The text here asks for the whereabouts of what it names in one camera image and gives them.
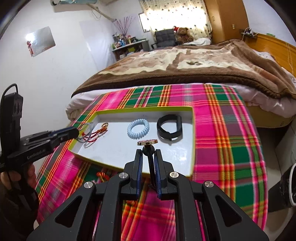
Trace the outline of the person's left hand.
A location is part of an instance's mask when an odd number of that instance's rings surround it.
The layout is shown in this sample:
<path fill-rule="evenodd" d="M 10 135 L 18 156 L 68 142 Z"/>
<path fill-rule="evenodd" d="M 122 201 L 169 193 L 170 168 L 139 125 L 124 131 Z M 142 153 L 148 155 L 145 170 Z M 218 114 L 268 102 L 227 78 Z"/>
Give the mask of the person's left hand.
<path fill-rule="evenodd" d="M 16 171 L 12 171 L 9 173 L 6 173 L 6 172 L 1 173 L 1 182 L 6 187 L 7 190 L 11 189 L 12 182 L 18 182 L 21 179 L 22 179 L 21 175 Z M 33 164 L 31 164 L 28 168 L 26 182 L 30 187 L 35 188 L 36 174 L 35 174 L 35 166 Z"/>

